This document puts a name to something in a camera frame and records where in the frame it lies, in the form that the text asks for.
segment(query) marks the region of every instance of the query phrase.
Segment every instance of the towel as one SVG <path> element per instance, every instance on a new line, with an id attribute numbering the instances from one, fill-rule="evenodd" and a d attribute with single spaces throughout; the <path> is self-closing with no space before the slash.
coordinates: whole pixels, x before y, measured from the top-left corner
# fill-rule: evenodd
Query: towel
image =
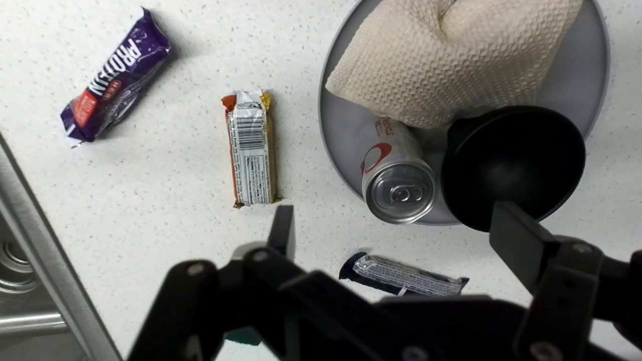
<path id="1" fill-rule="evenodd" d="M 415 128 L 533 105 L 581 0 L 380 0 L 326 91 Z"/>

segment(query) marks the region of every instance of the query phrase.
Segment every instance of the gray circular plate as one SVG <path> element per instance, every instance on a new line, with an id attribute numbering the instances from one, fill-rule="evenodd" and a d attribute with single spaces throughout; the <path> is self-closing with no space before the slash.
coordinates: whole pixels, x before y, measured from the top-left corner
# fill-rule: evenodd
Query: gray circular plate
<path id="1" fill-rule="evenodd" d="M 377 4 L 379 0 L 362 0 L 345 22 L 326 59 L 322 87 L 357 29 Z M 603 102 L 608 68 L 608 35 L 602 13 L 592 0 L 587 0 L 584 3 L 575 25 L 561 43 L 558 59 L 542 89 L 540 106 L 566 114 L 586 137 L 592 131 Z M 359 140 L 359 134 L 361 128 L 371 126 L 373 121 L 375 114 L 371 114 L 367 108 L 345 102 L 324 89 L 321 91 L 321 128 L 324 146 L 339 175 L 357 195 L 361 195 L 361 159 L 371 146 L 367 140 Z M 440 178 L 442 160 L 447 146 L 445 128 L 428 132 L 419 131 L 417 137 L 428 155 L 427 163 L 434 167 L 436 176 Z M 432 212 L 419 223 L 447 225 L 457 220 L 447 211 L 442 192 L 437 192 Z"/>

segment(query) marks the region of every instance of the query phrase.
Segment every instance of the silver can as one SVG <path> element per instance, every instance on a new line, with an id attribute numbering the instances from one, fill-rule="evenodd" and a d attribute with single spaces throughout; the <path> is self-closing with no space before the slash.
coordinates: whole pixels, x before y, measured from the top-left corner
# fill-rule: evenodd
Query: silver can
<path id="1" fill-rule="evenodd" d="M 421 146 L 401 123 L 380 118 L 369 131 L 361 163 L 361 195 L 369 211 L 395 225 L 423 218 L 436 198 L 436 176 Z"/>

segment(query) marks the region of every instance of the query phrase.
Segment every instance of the white countertop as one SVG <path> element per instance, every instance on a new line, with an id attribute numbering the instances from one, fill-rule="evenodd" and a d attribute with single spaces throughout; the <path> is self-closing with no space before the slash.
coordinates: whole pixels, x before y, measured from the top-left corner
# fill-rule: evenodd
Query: white countertop
<path id="1" fill-rule="evenodd" d="M 335 172 L 318 126 L 321 73 L 357 0 L 141 3 L 159 16 L 178 60 L 111 138 L 80 148 L 63 146 L 57 114 L 138 16 L 137 4 L 42 4 L 2 4 L 0 126 L 120 353 L 171 265 L 225 265 L 235 246 L 266 237 L 274 206 L 230 206 L 218 98 L 235 89 L 274 91 L 278 185 L 282 203 L 294 204 L 298 265 L 336 274 L 353 251 L 373 249 L 468 274 L 468 292 L 527 304 L 484 234 L 382 225 Z M 642 4 L 599 4 L 611 37 L 611 87 L 587 140 L 584 182 L 546 225 L 628 258 L 642 249 Z M 605 328 L 594 338 L 625 351 Z"/>

